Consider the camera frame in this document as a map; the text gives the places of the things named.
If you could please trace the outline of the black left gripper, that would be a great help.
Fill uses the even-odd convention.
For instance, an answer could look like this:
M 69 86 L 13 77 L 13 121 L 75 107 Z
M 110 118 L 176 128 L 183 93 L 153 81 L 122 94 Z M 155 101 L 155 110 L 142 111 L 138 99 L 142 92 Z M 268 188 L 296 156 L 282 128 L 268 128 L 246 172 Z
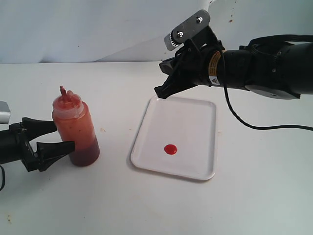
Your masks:
M 57 127 L 53 121 L 24 117 L 22 122 L 11 124 L 9 131 L 14 140 L 13 146 L 9 148 L 9 160 L 10 162 L 21 160 L 28 172 L 46 171 L 56 161 L 75 151 L 74 141 L 63 141 L 37 142 L 37 153 L 34 152 L 30 141 L 56 132 Z

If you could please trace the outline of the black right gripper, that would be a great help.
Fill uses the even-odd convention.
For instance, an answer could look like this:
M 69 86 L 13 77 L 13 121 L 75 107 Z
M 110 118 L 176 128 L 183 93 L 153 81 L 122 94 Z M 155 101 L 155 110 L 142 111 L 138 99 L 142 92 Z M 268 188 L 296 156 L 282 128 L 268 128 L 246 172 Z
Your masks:
M 167 99 L 197 85 L 213 86 L 208 66 L 214 53 L 215 47 L 205 46 L 196 51 L 193 47 L 183 46 L 175 53 L 175 57 L 159 63 L 160 70 L 168 78 L 161 86 L 154 88 L 157 97 Z

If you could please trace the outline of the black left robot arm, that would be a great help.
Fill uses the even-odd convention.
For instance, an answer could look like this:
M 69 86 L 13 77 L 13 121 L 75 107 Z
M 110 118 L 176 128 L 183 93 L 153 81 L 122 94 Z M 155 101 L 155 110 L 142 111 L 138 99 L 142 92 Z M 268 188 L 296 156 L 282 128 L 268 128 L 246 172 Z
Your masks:
M 37 151 L 32 149 L 31 140 L 56 131 L 53 121 L 28 117 L 24 117 L 19 123 L 11 124 L 8 130 L 0 132 L 0 163 L 20 160 L 28 172 L 46 171 L 56 161 L 75 151 L 74 141 L 37 142 Z

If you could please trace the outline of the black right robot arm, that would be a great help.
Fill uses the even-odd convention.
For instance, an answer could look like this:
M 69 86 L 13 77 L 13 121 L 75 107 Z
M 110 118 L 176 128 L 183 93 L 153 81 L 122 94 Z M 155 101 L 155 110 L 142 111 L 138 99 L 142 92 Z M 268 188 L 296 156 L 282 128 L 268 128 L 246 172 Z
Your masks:
M 195 51 L 184 45 L 175 57 L 160 63 L 168 77 L 155 88 L 159 98 L 198 85 L 251 91 L 276 99 L 299 99 L 313 92 L 311 35 L 275 35 L 253 39 L 237 50 L 221 44 Z

